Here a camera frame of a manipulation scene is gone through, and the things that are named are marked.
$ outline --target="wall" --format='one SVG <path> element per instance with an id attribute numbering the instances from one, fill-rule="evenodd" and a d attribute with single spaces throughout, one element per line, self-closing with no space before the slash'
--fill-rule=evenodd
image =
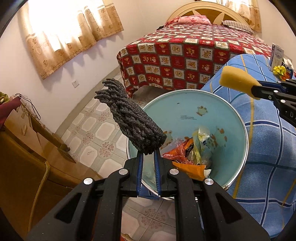
<path id="1" fill-rule="evenodd" d="M 136 0 L 113 0 L 124 31 L 99 41 L 42 80 L 20 34 L 17 15 L 0 38 L 0 91 L 28 96 L 41 121 L 55 132 L 80 100 L 117 66 L 125 45 L 145 35 Z M 77 88 L 72 81 L 78 80 Z"/>
<path id="2" fill-rule="evenodd" d="M 140 0 L 139 7 L 144 18 L 146 34 L 154 32 L 165 24 L 169 16 L 193 0 Z"/>
<path id="3" fill-rule="evenodd" d="M 285 54 L 295 62 L 296 67 L 296 37 L 284 17 L 268 0 L 258 0 L 262 34 L 259 35 L 268 45 L 275 43 L 284 49 Z"/>

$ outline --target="gray rope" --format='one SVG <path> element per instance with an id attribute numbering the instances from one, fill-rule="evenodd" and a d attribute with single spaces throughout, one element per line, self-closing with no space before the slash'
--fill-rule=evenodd
<path id="1" fill-rule="evenodd" d="M 127 98 L 124 86 L 115 79 L 106 79 L 103 84 L 108 89 L 96 91 L 95 99 L 109 106 L 113 119 L 134 147 L 145 155 L 161 147 L 166 135 L 139 105 Z"/>

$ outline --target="wooden cabinet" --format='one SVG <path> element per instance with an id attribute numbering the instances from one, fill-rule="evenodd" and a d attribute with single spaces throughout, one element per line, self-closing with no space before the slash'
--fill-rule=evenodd
<path id="1" fill-rule="evenodd" d="M 23 113 L 13 110 L 0 130 L 0 207 L 25 239 L 30 228 L 84 178 L 101 176 L 75 162 L 61 140 Z"/>

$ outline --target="beige curtain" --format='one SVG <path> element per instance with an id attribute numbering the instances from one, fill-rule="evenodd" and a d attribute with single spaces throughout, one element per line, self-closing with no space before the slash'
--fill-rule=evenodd
<path id="1" fill-rule="evenodd" d="M 241 15 L 254 31 L 261 33 L 261 18 L 257 0 L 204 0 L 216 2 Z"/>
<path id="2" fill-rule="evenodd" d="M 100 39 L 123 31 L 111 0 L 29 0 L 18 14 L 42 79 Z"/>

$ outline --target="blue checkered blanket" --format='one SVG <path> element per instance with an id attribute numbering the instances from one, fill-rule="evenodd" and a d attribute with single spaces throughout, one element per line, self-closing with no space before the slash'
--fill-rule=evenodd
<path id="1" fill-rule="evenodd" d="M 226 65 L 245 70 L 257 80 L 276 82 L 263 55 L 243 54 Z M 279 117 L 268 100 L 219 84 L 221 68 L 202 88 L 212 92 L 238 111 L 249 135 L 249 155 L 242 174 L 228 190 L 269 233 L 276 236 L 296 208 L 296 129 Z"/>

